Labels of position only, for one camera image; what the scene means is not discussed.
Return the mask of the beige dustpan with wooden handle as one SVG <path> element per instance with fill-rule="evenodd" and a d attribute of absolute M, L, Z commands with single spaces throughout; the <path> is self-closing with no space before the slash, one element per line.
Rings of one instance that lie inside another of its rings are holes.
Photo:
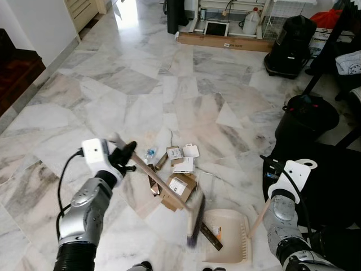
<path fill-rule="evenodd" d="M 252 238 L 247 236 L 262 207 L 263 198 L 257 196 L 207 199 L 204 222 L 222 248 L 217 250 L 207 238 L 200 237 L 201 262 L 229 270 L 278 268 L 266 231 L 259 226 Z"/>

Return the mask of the wooden handled broom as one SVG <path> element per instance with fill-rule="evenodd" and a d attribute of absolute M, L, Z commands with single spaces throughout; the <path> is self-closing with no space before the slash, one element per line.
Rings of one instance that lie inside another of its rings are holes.
<path fill-rule="evenodd" d="M 172 132 L 167 129 L 162 129 L 158 134 L 160 139 L 156 139 L 159 150 L 165 151 L 166 147 L 172 145 Z M 108 140 L 113 142 L 119 150 L 123 150 L 129 143 L 126 143 L 118 133 L 113 133 L 108 136 Z M 194 199 L 194 202 L 189 206 L 185 199 L 178 196 L 178 194 L 173 191 L 173 189 L 168 186 L 165 181 L 157 175 L 154 171 L 154 167 L 147 165 L 147 163 L 142 160 L 142 158 L 137 155 L 136 151 L 131 151 L 130 157 L 136 165 L 144 171 L 150 178 L 152 178 L 155 183 L 161 188 L 162 192 L 165 192 L 166 199 L 170 202 L 172 207 L 175 207 L 175 210 L 182 209 L 187 213 L 188 224 L 187 224 L 187 246 L 194 248 L 197 245 L 197 238 L 200 233 L 200 228 L 202 224 L 202 212 L 204 211 L 204 196 L 202 192 L 198 199 Z"/>

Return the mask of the brown cardboard strip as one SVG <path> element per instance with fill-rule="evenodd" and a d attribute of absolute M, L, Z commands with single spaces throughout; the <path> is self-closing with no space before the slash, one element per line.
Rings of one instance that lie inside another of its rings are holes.
<path fill-rule="evenodd" d="M 167 155 L 167 153 L 165 153 L 162 157 L 160 157 L 160 160 L 158 160 L 155 163 L 154 169 L 156 171 L 160 171 L 163 168 L 163 166 L 165 165 L 165 163 L 167 162 L 167 160 L 168 160 L 168 155 Z"/>

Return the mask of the shiny brown wrapper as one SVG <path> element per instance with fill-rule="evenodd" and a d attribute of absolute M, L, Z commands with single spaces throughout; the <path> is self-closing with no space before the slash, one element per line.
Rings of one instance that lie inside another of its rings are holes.
<path fill-rule="evenodd" d="M 159 168 L 157 166 L 155 166 L 155 165 L 147 164 L 147 166 L 153 172 L 157 172 L 159 170 Z M 157 185 L 157 182 L 155 181 L 154 178 L 149 176 L 148 180 L 149 180 L 149 186 L 150 186 L 150 190 L 152 192 L 152 196 L 159 196 L 161 194 L 162 189 Z"/>

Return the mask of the small brown labelled box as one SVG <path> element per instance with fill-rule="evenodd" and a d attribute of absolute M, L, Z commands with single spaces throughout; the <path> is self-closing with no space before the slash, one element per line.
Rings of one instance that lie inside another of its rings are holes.
<path fill-rule="evenodd" d="M 176 161 L 178 159 L 183 160 L 184 155 L 182 148 L 178 146 L 170 146 L 166 148 L 166 156 L 170 161 Z"/>

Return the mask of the white paper sheet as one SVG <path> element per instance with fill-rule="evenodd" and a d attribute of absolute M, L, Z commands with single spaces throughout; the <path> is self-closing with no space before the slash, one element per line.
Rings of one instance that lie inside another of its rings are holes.
<path fill-rule="evenodd" d="M 191 174 L 195 171 L 195 158 L 183 157 L 171 161 L 173 173 Z"/>

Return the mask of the small white open box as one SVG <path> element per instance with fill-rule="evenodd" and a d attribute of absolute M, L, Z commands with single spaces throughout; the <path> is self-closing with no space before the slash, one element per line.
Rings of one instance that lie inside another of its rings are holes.
<path fill-rule="evenodd" d="M 184 158 L 198 158 L 200 156 L 199 148 L 191 143 L 183 146 L 182 152 Z"/>

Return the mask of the round black bag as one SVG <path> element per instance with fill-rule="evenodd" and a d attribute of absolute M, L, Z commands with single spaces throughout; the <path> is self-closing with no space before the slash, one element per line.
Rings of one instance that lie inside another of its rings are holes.
<path fill-rule="evenodd" d="M 296 95 L 282 107 L 283 116 L 274 132 L 277 145 L 314 142 L 340 123 L 332 104 L 313 95 Z"/>

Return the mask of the dark brown wooden step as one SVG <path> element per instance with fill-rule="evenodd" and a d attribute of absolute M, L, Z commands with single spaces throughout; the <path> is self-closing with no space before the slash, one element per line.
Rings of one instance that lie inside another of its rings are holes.
<path fill-rule="evenodd" d="M 18 49 L 0 28 L 0 116 L 46 69 L 36 51 Z"/>

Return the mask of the long flat cardboard box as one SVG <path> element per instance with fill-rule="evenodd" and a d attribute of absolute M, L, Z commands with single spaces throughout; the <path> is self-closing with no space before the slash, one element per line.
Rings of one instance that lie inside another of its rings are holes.
<path fill-rule="evenodd" d="M 273 40 L 232 38 L 200 33 L 176 33 L 175 38 L 178 43 L 191 46 L 224 47 L 225 49 L 266 53 L 270 52 L 274 45 Z"/>

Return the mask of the tall black object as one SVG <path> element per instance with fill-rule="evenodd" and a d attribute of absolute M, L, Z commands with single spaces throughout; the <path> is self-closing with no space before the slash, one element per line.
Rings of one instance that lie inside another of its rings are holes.
<path fill-rule="evenodd" d="M 167 18 L 167 32 L 176 34 L 181 26 L 189 23 L 185 13 L 185 0 L 164 0 L 163 11 Z"/>

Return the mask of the light wooden door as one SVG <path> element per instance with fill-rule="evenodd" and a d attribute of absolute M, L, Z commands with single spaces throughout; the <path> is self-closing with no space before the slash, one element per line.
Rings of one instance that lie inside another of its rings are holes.
<path fill-rule="evenodd" d="M 96 15 L 105 15 L 108 12 L 111 0 L 63 0 L 63 2 L 76 33 L 80 33 Z"/>

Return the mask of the white framed tablet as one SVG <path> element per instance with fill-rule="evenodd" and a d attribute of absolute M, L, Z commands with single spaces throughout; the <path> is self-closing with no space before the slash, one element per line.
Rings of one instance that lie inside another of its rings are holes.
<path fill-rule="evenodd" d="M 206 21 L 206 27 L 204 29 L 204 34 L 211 34 L 212 36 L 222 36 L 225 37 L 228 35 L 229 23 L 227 21 Z"/>

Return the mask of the white plastic jug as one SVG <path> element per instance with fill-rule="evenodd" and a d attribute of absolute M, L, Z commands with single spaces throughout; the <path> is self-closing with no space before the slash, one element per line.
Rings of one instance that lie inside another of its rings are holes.
<path fill-rule="evenodd" d="M 242 33 L 247 34 L 248 36 L 255 36 L 258 32 L 257 28 L 260 24 L 261 17 L 259 13 L 259 8 L 253 8 L 250 13 L 245 16 L 245 20 L 243 21 Z"/>

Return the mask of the black table frame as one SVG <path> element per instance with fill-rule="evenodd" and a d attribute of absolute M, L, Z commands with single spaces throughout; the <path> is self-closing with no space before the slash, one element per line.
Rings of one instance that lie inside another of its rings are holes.
<path fill-rule="evenodd" d="M 307 94 L 315 87 L 322 75 L 330 75 L 340 90 L 336 101 L 343 100 L 353 89 L 360 87 L 361 75 L 339 75 L 336 57 L 361 50 L 361 8 L 354 0 L 338 0 L 341 15 L 324 44 L 319 56 L 312 61 L 305 73 L 312 75 Z"/>

